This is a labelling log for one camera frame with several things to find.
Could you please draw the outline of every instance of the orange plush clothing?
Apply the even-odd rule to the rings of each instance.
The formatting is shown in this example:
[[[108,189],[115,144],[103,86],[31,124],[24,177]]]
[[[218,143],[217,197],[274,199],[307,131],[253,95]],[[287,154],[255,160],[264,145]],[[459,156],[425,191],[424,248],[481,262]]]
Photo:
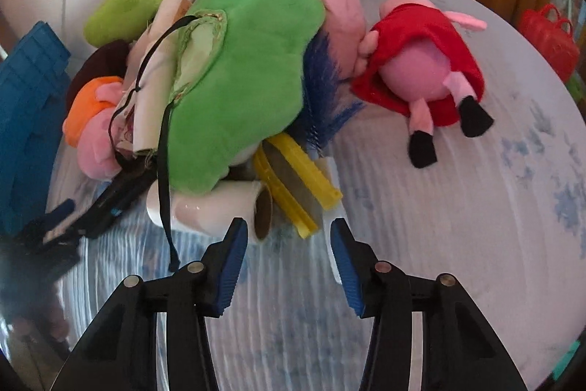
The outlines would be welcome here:
[[[71,105],[71,110],[63,122],[63,134],[65,141],[73,148],[77,148],[81,132],[87,122],[106,108],[116,107],[116,104],[97,94],[97,90],[108,84],[119,83],[122,87],[120,77],[99,77],[87,82]]]

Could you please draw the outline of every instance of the red basket handle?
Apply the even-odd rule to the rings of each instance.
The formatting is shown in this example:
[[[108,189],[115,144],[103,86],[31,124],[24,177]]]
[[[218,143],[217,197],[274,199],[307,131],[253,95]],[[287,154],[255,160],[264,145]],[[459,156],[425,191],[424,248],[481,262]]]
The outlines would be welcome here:
[[[566,32],[566,33],[567,33],[567,34],[568,34],[570,37],[573,37],[573,36],[574,36],[574,27],[572,26],[572,21],[571,21],[571,20],[569,20],[568,18],[566,18],[566,17],[562,17],[561,19],[559,19],[557,22],[555,22],[555,23],[554,23],[554,27],[556,27],[556,29],[557,29],[557,28],[560,28],[560,29],[562,29],[562,27],[561,27],[561,26],[563,26],[564,24],[568,24],[568,25],[570,26],[570,31],[569,31],[569,32]]]
[[[559,20],[561,18],[560,11],[558,11],[557,7],[554,6],[553,4],[546,4],[546,5],[544,5],[537,14],[541,14],[543,17],[547,17],[547,15],[550,13],[550,10],[552,10],[552,9],[554,11],[556,11],[557,18]]]

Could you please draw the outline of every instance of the red dress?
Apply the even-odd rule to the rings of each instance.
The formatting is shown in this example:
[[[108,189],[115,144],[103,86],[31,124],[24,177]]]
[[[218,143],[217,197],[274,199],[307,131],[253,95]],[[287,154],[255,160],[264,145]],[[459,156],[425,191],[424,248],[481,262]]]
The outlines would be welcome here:
[[[392,93],[383,83],[378,71],[396,56],[408,42],[428,38],[449,59],[452,72],[462,72],[473,88],[478,101],[484,94],[484,78],[468,46],[439,9],[419,4],[404,4],[374,24],[379,31],[379,43],[364,73],[352,82],[354,94],[369,103],[409,116],[407,102]],[[460,120],[451,95],[428,103],[435,126],[448,126]]]

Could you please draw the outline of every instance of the pink plush belly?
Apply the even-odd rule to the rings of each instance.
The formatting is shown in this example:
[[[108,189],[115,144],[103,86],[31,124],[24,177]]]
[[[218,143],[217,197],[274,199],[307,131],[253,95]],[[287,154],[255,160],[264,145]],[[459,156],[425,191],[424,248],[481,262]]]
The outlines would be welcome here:
[[[420,98],[434,101],[448,96],[449,90],[443,82],[449,73],[449,59],[428,39],[409,42],[379,69],[386,86],[406,102]]]

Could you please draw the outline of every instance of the black shoe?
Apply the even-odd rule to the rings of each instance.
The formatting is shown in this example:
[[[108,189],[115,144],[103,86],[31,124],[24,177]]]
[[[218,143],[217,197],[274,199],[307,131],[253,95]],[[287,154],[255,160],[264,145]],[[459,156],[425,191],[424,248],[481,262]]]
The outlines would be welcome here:
[[[493,125],[494,120],[486,113],[473,96],[464,98],[458,107],[460,127],[468,138],[482,136]]]
[[[434,137],[423,131],[415,131],[409,138],[409,159],[418,169],[437,163]]]

